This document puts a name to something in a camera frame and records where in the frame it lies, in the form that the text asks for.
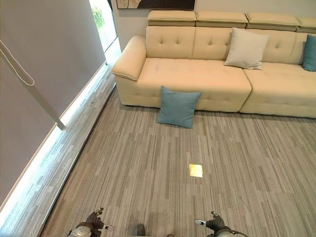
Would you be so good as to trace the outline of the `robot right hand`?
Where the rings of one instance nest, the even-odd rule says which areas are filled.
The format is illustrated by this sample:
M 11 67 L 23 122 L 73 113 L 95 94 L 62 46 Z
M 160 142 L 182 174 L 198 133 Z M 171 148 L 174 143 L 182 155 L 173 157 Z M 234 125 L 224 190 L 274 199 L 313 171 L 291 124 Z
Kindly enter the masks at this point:
M 211 215 L 213 218 L 208 221 L 195 219 L 195 224 L 205 226 L 213 231 L 217 231 L 225 226 L 223 218 L 218 214 L 217 211 L 211 211 Z

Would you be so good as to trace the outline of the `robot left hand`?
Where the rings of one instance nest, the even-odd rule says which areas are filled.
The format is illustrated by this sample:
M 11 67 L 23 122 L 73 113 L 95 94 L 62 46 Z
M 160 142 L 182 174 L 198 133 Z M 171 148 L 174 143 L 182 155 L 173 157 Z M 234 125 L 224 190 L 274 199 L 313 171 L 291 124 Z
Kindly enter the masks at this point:
M 113 231 L 114 230 L 114 226 L 113 225 L 105 224 L 101 220 L 101 215 L 102 215 L 103 211 L 104 211 L 103 207 L 99 207 L 96 210 L 94 210 L 87 217 L 86 223 L 94 231 L 96 231 L 96 230 L 98 230 L 98 231 L 100 231 L 100 230 Z

